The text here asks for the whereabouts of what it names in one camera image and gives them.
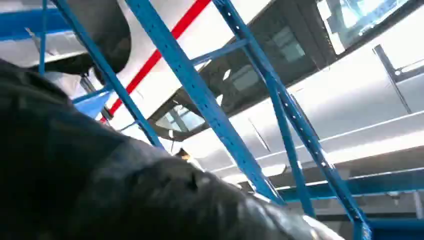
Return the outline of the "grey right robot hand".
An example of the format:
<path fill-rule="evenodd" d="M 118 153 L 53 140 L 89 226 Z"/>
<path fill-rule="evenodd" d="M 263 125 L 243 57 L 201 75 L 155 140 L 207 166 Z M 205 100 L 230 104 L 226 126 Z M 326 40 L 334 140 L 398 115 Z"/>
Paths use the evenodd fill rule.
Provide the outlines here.
<path fill-rule="evenodd" d="M 38 73 L 0 62 L 3 240 L 338 240 L 79 112 Z"/>

